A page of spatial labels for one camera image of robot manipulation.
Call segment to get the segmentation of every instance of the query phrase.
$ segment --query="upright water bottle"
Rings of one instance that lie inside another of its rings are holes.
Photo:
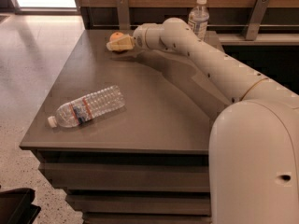
[[[120,88],[111,86],[61,105],[55,116],[48,117],[48,122],[51,128],[58,125],[75,127],[123,106],[124,99]]]
[[[188,24],[200,39],[205,37],[208,19],[206,0],[197,0],[197,6],[189,13]]]

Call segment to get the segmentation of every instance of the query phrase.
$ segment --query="water bottle label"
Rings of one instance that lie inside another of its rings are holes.
[[[201,22],[198,29],[198,37],[204,39],[206,34],[207,21]]]
[[[93,118],[85,99],[83,99],[82,102],[83,105],[80,106],[76,106],[72,103],[70,104],[70,109],[78,125],[81,125]]]
[[[73,106],[73,111],[75,113],[79,125],[87,121],[79,108]]]
[[[190,28],[195,32],[196,22],[195,22],[195,21],[192,21],[192,20],[188,20],[188,25],[189,25]]]

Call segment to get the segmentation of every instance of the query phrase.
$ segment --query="speckled floor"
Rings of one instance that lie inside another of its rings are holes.
[[[83,30],[80,16],[10,15],[0,23],[0,190],[34,189],[35,224],[83,222],[39,173],[34,155],[19,148]]]

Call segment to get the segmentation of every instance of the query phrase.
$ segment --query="gray table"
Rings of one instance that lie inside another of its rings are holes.
[[[32,150],[86,223],[206,223],[211,120],[200,107],[209,99],[204,108],[217,114],[221,95],[177,54],[109,52],[111,34],[83,33],[21,148]],[[207,41],[221,48],[215,33]],[[77,128],[50,128],[47,117],[60,105],[110,85],[120,87],[125,108]]]

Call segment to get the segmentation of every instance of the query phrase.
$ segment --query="metal bracket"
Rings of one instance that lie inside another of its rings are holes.
[[[116,0],[120,30],[130,30],[130,11],[128,0]]]
[[[245,40],[254,41],[256,39],[269,2],[270,0],[256,0],[255,6],[249,19],[249,24],[245,27],[245,30],[243,32]]]

